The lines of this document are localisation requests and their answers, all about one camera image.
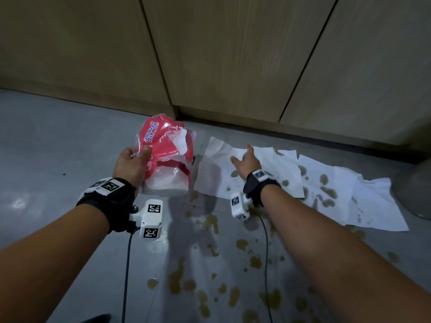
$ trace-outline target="red plastic bag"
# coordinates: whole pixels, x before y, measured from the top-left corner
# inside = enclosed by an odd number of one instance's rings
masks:
[[[196,133],[166,114],[149,118],[137,134],[137,149],[152,147],[147,162],[143,194],[177,196],[187,193]]]

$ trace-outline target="hand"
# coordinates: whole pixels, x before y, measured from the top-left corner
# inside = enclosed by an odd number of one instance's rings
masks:
[[[145,180],[145,170],[147,161],[151,156],[151,147],[149,145],[144,146],[138,157],[132,158],[133,153],[133,147],[123,149],[115,163],[112,177],[126,179],[133,187],[139,188]]]
[[[231,156],[232,164],[238,171],[238,174],[244,180],[247,179],[249,173],[261,169],[259,160],[254,156],[254,149],[251,145],[247,145],[247,152],[243,156],[243,160],[240,161],[236,157]]]

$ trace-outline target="cabinet door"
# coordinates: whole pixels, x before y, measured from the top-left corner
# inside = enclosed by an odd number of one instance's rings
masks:
[[[335,0],[142,0],[174,105],[276,122]]]
[[[339,0],[281,123],[429,147],[430,9],[431,0]]]
[[[139,0],[1,0],[0,87],[173,115]]]

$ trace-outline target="gray concrete floor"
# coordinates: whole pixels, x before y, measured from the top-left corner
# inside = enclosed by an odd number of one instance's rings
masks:
[[[55,98],[0,89],[0,248],[25,237],[55,220],[76,202],[80,193],[99,178],[112,173],[119,152],[134,144],[134,136],[147,117]],[[282,138],[258,135],[223,127],[186,122],[197,132],[197,161],[211,136],[234,147],[274,146],[296,149],[299,154],[329,165],[348,167],[365,179],[393,178],[412,165],[361,155],[339,149],[310,145]],[[194,166],[193,176],[197,173]],[[139,195],[142,206],[148,196]],[[246,310],[254,310],[267,322],[266,308],[259,297],[264,291],[263,269],[250,266],[253,255],[265,257],[265,235],[261,223],[251,219],[236,222],[230,216],[229,201],[205,195],[163,199],[166,212],[161,238],[132,242],[127,322],[240,322]],[[419,219],[401,207],[409,232],[388,232],[354,228],[364,241],[426,290],[431,291],[431,221]],[[218,218],[218,233],[204,230],[196,221],[212,213]],[[111,233],[79,274],[49,322],[79,323],[92,316],[111,313],[119,322],[129,234]],[[236,241],[249,242],[246,251]],[[320,297],[309,293],[310,283],[286,252],[277,233],[270,237],[268,288],[278,288],[281,305],[272,311],[274,322],[331,322],[330,311]],[[217,257],[208,248],[212,245]],[[172,294],[168,277],[177,271],[180,257],[184,270],[180,284],[196,283],[194,291],[182,288]],[[149,279],[159,285],[150,289]],[[220,293],[222,283],[226,293]],[[230,300],[231,289],[240,291]],[[207,294],[210,317],[203,318],[198,291]],[[299,311],[296,299],[305,299],[307,309]]]

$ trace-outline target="forearm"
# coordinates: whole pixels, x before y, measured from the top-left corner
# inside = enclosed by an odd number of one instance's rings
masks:
[[[0,251],[0,321],[46,321],[109,230],[80,205]]]
[[[354,234],[278,186],[267,185],[261,199],[289,253],[342,318],[429,319],[429,294]]]

